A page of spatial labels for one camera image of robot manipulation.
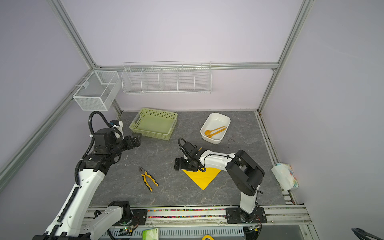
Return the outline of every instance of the yellow cloth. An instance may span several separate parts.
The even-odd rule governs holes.
[[[205,172],[197,171],[197,172],[190,172],[187,170],[184,170],[185,174],[188,175],[202,190],[204,190],[211,182],[212,180],[218,175],[218,173],[221,171],[217,168],[207,167],[207,170]]]

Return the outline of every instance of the wire rack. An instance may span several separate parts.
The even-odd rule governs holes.
[[[117,71],[92,71],[73,95],[85,111],[108,111],[121,88]]]
[[[127,94],[212,92],[210,62],[141,62],[123,66],[122,90]]]

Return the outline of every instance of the yellow round object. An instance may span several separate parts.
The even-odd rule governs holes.
[[[210,235],[205,235],[202,240],[215,240],[213,237],[211,237]]]

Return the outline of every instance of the white wall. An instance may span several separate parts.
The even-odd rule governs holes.
[[[45,0],[0,2],[0,168],[88,70]]]
[[[74,184],[74,168],[86,151],[89,111],[72,101],[68,111],[0,194],[2,239],[28,240],[41,235],[64,204]],[[103,112],[116,119],[114,109]],[[107,126],[95,115],[93,128]]]
[[[124,111],[257,109],[272,73],[271,69],[214,70],[212,93],[127,95],[121,91],[116,100]]]
[[[63,0],[98,65],[278,61],[302,0]]]
[[[262,112],[320,239],[384,238],[383,12],[316,1]]]

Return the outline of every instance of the white tray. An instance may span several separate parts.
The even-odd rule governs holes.
[[[231,123],[231,119],[229,117],[227,117],[223,114],[220,114],[220,113],[211,113],[209,115],[209,117],[207,118],[207,120],[205,121],[204,125],[200,129],[201,137],[204,140],[206,140],[207,142],[210,142],[213,144],[219,144],[221,142],[221,140],[223,140],[223,137],[224,137],[225,133],[227,132],[230,123]],[[226,126],[227,128],[224,131],[222,131],[216,135],[213,135],[212,138],[209,138],[204,134],[204,132],[206,130],[213,130],[213,129],[216,129],[216,128],[222,127],[222,126]]]

